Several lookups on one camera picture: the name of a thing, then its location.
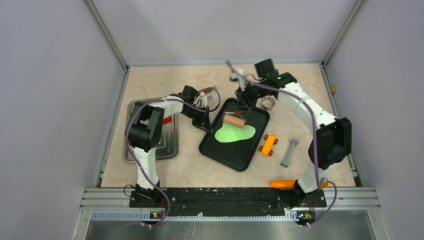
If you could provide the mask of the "round metal cookie cutter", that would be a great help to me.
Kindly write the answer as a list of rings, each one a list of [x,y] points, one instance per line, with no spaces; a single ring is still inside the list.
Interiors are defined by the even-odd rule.
[[[271,96],[263,97],[259,102],[259,107],[265,111],[271,111],[276,105],[276,101]]]

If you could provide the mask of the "green dough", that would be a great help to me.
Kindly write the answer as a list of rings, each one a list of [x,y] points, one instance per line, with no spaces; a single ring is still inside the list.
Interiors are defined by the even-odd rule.
[[[256,133],[256,129],[251,125],[245,125],[242,128],[223,123],[215,134],[215,139],[220,143],[233,143],[242,140],[251,139]]]

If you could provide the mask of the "wooden dough roller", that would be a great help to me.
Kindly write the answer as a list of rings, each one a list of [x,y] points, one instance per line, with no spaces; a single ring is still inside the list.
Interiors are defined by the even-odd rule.
[[[222,117],[223,123],[242,129],[247,120],[242,116],[241,111],[229,112],[225,111]]]

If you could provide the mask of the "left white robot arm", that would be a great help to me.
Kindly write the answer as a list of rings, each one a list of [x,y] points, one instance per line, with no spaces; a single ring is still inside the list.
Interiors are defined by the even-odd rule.
[[[213,132],[210,122],[214,87],[196,90],[186,85],[180,93],[134,104],[125,130],[128,153],[137,165],[136,197],[149,207],[160,202],[160,180],[156,169],[156,149],[160,143],[164,121],[177,114],[191,119],[192,125],[207,133]]]

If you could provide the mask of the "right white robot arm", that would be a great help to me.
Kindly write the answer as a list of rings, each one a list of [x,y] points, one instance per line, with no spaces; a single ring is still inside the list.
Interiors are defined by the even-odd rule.
[[[279,73],[270,58],[254,65],[258,80],[248,79],[242,69],[234,68],[229,61],[226,64],[230,80],[238,83],[236,112],[250,111],[259,99],[273,96],[291,109],[312,134],[308,150],[311,163],[295,181],[293,192],[294,202],[307,206],[314,198],[313,192],[321,188],[321,180],[352,152],[351,121],[326,111],[291,73]]]

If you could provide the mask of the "black baking tray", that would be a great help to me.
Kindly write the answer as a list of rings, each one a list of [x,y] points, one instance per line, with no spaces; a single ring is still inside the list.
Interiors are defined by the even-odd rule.
[[[215,139],[215,132],[223,125],[224,112],[232,112],[236,107],[236,103],[237,100],[235,98],[228,98],[224,101],[211,124],[213,132],[205,134],[198,149],[202,155],[235,171],[243,172],[248,168],[255,152],[257,152],[259,143],[267,128],[270,114],[266,110],[257,107],[250,111],[242,112],[241,115],[247,120],[245,125],[256,129],[255,135],[250,139],[236,142],[218,142]]]

